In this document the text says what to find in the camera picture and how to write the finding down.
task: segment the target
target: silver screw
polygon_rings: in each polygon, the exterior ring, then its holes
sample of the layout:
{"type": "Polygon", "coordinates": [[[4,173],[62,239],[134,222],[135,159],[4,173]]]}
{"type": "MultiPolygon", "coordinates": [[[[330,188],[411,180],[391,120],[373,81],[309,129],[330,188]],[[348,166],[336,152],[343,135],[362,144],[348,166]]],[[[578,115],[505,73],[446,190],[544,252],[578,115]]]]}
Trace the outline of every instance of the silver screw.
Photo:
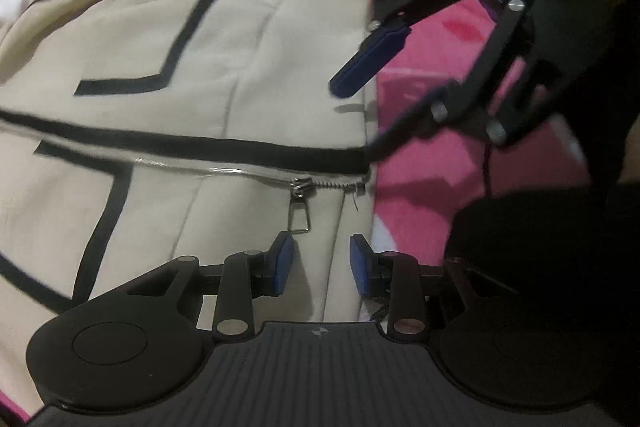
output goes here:
{"type": "Polygon", "coordinates": [[[431,104],[431,114],[433,115],[433,120],[438,123],[442,123],[447,120],[449,111],[447,111],[447,106],[444,105],[440,100],[438,100],[437,102],[433,102],[433,104],[431,104]]]}
{"type": "Polygon", "coordinates": [[[509,10],[513,12],[521,12],[524,10],[524,1],[523,0],[510,0],[509,1],[509,10]]]}
{"type": "Polygon", "coordinates": [[[216,329],[223,335],[241,335],[249,328],[249,324],[240,319],[227,319],[219,322],[216,329]]]}
{"type": "Polygon", "coordinates": [[[404,333],[405,335],[417,335],[424,331],[424,322],[418,319],[400,319],[394,324],[394,329],[398,333],[404,333]]]}
{"type": "Polygon", "coordinates": [[[502,145],[507,140],[507,133],[497,120],[492,120],[486,125],[486,133],[495,145],[502,145]]]}

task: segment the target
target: zipper teeth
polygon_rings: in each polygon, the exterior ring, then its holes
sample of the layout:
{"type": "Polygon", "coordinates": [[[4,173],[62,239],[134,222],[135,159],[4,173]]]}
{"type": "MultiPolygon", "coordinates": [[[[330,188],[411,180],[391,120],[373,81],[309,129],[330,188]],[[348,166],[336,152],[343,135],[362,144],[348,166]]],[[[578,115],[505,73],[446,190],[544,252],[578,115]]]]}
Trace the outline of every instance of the zipper teeth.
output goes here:
{"type": "MultiPolygon", "coordinates": [[[[135,158],[134,162],[142,165],[150,166],[150,167],[163,167],[163,168],[170,168],[170,169],[176,168],[174,166],[168,165],[167,163],[159,162],[156,160],[149,160],[147,158],[135,158]]],[[[287,176],[278,176],[276,174],[265,174],[264,172],[250,171],[248,169],[238,169],[238,168],[231,168],[231,167],[207,167],[207,168],[191,167],[187,169],[184,169],[184,168],[178,168],[178,169],[190,170],[192,172],[201,172],[203,177],[216,176],[218,174],[237,174],[239,176],[247,176],[248,178],[255,178],[255,179],[266,180],[270,182],[278,182],[283,185],[290,185],[290,186],[296,185],[301,180],[311,179],[313,186],[315,188],[340,188],[341,190],[348,190],[350,188],[356,187],[357,185],[361,185],[365,183],[364,176],[359,180],[354,180],[351,182],[334,182],[334,181],[328,181],[328,180],[319,180],[312,176],[301,176],[300,178],[290,178],[287,176]]]]}

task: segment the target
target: beige jacket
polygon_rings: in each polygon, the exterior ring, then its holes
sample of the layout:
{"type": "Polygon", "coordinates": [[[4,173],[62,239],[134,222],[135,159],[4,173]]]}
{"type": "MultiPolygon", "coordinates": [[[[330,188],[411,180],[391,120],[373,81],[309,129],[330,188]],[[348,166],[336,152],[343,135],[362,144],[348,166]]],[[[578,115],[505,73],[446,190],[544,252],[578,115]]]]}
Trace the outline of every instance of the beige jacket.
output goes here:
{"type": "MultiPolygon", "coordinates": [[[[24,363],[55,312],[159,264],[265,250],[312,177],[311,229],[256,319],[354,321],[348,238],[369,234],[372,93],[327,83],[367,0],[57,0],[0,44],[0,389],[41,405],[24,363]]],[[[201,315],[210,327],[213,301],[201,315]]]]}

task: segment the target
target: cream fabric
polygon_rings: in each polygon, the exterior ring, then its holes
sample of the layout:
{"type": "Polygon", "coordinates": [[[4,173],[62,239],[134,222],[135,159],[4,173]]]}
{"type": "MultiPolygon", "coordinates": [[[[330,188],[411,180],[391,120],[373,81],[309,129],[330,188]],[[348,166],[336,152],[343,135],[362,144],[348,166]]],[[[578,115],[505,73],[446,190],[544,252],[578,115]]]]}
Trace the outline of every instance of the cream fabric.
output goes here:
{"type": "MultiPolygon", "coordinates": [[[[254,140],[313,148],[362,147],[375,127],[374,94],[329,96],[327,82],[353,55],[367,0],[216,0],[186,45],[168,86],[75,96],[82,79],[136,78],[162,68],[199,0],[54,0],[31,7],[0,42],[0,112],[87,128],[254,140]]],[[[84,248],[114,176],[36,153],[46,140],[132,169],[92,296],[181,255],[217,264],[268,248],[287,228],[286,185],[207,174],[204,160],[96,145],[0,115],[0,253],[70,297],[84,248]]],[[[281,179],[304,172],[269,171],[281,179]]],[[[316,177],[332,181],[344,176],[316,177]]],[[[312,229],[297,235],[285,294],[255,301],[258,323],[354,321],[348,238],[369,235],[372,196],[319,189],[312,229]]],[[[30,413],[41,405],[24,354],[53,316],[0,277],[0,389],[30,413]]],[[[210,325],[208,299],[201,325],[210,325]]]]}

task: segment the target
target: black stripe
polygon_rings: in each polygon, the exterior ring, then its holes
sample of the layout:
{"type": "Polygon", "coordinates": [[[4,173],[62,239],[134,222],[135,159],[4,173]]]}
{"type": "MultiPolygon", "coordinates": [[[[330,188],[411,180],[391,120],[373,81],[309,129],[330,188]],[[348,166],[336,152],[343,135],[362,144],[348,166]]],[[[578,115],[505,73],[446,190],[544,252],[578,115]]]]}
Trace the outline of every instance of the black stripe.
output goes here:
{"type": "Polygon", "coordinates": [[[28,114],[0,110],[7,123],[60,136],[82,144],[224,163],[241,163],[301,172],[366,174],[364,148],[320,149],[291,147],[248,140],[173,136],[142,131],[100,129],[43,120],[28,114]]]}
{"type": "Polygon", "coordinates": [[[118,219],[120,219],[120,214],[129,194],[133,169],[130,164],[124,162],[92,158],[48,142],[41,142],[34,153],[51,156],[73,165],[113,175],[113,185],[111,185],[107,204],[95,226],[94,233],[92,233],[89,242],[84,248],[78,273],[76,274],[72,303],[73,306],[77,306],[87,302],[94,289],[95,280],[98,277],[98,271],[104,258],[104,252],[109,244],[111,233],[113,233],[113,229],[118,219]]]}
{"type": "Polygon", "coordinates": [[[133,94],[151,92],[164,89],[171,82],[175,68],[180,61],[182,52],[193,37],[200,22],[216,0],[199,0],[191,11],[187,22],[176,37],[167,58],[158,74],[141,78],[105,78],[100,80],[83,79],[78,84],[75,96],[105,95],[105,94],[133,94]]]}
{"type": "Polygon", "coordinates": [[[55,290],[32,279],[2,253],[0,253],[0,275],[18,290],[26,293],[34,301],[39,302],[54,313],[61,314],[73,307],[70,298],[60,295],[55,290]]]}

